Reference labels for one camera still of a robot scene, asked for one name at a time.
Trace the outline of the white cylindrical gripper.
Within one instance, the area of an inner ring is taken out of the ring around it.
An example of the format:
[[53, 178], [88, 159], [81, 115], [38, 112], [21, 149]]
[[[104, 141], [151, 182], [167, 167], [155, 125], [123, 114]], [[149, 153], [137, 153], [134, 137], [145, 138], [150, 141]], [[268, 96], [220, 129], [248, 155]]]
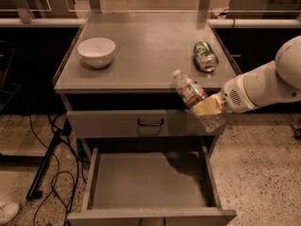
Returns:
[[222, 88], [224, 96], [218, 92], [193, 106], [196, 116], [215, 115], [227, 109], [234, 113], [245, 113], [257, 107], [249, 99], [245, 88], [245, 76], [238, 75]]

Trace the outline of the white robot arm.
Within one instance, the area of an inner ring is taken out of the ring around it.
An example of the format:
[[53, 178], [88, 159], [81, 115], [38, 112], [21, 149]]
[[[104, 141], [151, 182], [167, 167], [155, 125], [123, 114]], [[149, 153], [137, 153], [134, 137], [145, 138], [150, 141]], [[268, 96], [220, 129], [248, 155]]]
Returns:
[[193, 107], [197, 116], [244, 113], [267, 105], [301, 100], [301, 36], [285, 42], [274, 60], [225, 83]]

